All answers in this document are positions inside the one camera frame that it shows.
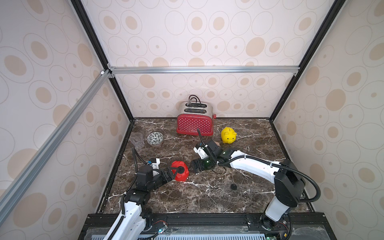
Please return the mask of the red piggy bank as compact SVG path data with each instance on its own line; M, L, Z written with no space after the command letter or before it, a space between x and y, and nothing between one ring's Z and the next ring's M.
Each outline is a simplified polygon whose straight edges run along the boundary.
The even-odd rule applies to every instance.
M178 182L185 182L190 174L187 165L182 161L174 161L171 164L171 170L175 177L174 179Z

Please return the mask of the yellow piggy bank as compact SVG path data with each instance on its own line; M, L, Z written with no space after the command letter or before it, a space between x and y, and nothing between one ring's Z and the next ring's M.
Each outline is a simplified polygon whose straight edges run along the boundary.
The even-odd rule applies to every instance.
M221 138L224 144L232 144L237 138L237 133L234 129L225 127L221 132Z

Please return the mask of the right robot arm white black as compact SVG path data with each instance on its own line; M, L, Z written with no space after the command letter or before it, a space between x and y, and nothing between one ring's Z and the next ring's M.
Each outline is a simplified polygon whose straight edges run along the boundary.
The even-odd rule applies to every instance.
M213 140L194 147L199 159L191 162L191 170L198 174L215 167L243 170L275 185L275 196L262 215L264 224L280 221L299 203L313 203L321 197L319 185L308 175L298 171L290 160L268 161L233 148L223 149Z

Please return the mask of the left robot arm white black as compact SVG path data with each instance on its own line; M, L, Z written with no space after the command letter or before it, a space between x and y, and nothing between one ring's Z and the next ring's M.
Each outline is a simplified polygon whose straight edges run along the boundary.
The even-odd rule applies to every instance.
M151 192L182 174L189 174L184 162L166 170L155 169L151 165L138 168L134 183L120 200L121 212L104 239L138 240L140 234L152 226L152 211L145 209Z

